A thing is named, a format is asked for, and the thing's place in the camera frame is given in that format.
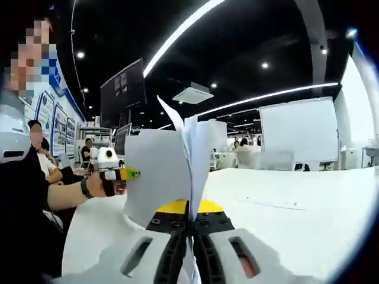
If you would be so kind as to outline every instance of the handheld device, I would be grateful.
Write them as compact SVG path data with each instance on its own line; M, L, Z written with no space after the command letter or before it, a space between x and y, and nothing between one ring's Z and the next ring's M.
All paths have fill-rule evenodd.
M127 180L135 179L140 175L139 170L125 167L125 161L117 157L113 148L108 147L99 149L97 160L94 161L94 169L100 173L100 178L122 185L125 185Z

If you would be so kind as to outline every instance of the person's arm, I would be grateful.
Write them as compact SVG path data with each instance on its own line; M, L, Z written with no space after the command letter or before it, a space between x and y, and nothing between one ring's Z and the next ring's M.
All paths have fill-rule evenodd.
M46 164L47 169L50 173L48 176L46 176L46 180L50 184L59 182L63 177L60 170L46 156L44 156L44 163Z
M100 179L99 173L94 173L87 180L87 188L89 193L94 197L106 197L103 181ZM124 193L124 187L114 188L115 194ZM78 206L88 198L82 193L81 183L73 183L72 185L50 185L47 194L47 203L52 211L58 211Z
M46 177L46 180L52 184L59 182L62 179L63 175L60 170L56 167L52 172Z

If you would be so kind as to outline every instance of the black screen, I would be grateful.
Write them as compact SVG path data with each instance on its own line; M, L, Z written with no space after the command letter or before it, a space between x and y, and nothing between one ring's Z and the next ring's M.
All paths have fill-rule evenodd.
M101 126L118 127L120 115L146 104L142 59L114 75L100 87Z

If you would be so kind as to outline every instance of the whiteboard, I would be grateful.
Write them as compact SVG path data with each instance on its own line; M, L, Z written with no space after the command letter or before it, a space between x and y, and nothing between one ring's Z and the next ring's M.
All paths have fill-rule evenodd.
M263 151L293 151L295 163L338 160L336 112L331 97L259 108Z

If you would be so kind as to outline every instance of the computer monitor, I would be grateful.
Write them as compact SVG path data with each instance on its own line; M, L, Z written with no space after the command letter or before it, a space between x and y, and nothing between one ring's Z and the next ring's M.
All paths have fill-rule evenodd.
M142 59L112 76L100 87L101 126L119 126L120 114L146 104Z
M125 155L125 137L130 135L131 123L121 127L116 132L116 141L114 143L114 151L117 155Z

